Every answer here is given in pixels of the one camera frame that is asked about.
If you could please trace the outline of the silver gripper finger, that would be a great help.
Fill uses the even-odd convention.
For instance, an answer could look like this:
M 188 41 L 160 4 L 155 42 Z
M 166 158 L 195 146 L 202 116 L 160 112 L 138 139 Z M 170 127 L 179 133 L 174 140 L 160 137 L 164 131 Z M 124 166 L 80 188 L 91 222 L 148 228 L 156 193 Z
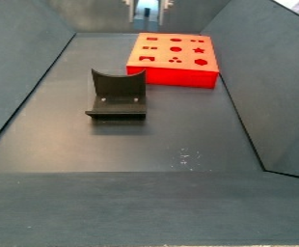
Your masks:
M 134 20 L 134 7 L 135 7 L 135 0 L 122 0 L 123 3 L 128 6 L 130 8 L 130 15 L 128 15 L 128 19 L 130 19 L 130 23 L 132 23 Z
M 174 0 L 159 0 L 159 24 L 164 24 L 164 12 L 174 5 Z

